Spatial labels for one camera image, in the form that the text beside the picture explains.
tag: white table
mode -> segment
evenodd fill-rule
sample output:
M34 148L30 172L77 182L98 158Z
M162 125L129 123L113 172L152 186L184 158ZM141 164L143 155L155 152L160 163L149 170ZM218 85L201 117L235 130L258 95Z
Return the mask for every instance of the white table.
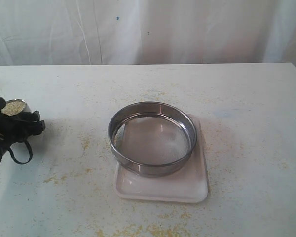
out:
M0 236L296 237L296 69L284 64L0 67L0 96L47 129L24 166L0 164ZM200 204L119 198L107 126L156 100L200 118Z

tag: sieve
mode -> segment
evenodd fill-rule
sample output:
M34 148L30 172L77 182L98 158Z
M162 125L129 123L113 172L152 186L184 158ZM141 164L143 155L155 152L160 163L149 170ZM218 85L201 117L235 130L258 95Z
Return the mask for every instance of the sieve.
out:
M139 102L119 110L109 123L108 135L117 161L146 177L182 168L197 142L192 120L160 102Z

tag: white curtain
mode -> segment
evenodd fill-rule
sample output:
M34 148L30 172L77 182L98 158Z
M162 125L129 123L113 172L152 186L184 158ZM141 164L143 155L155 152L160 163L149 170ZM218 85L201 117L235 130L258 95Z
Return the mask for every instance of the white curtain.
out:
M296 65L296 0L0 0L0 65Z

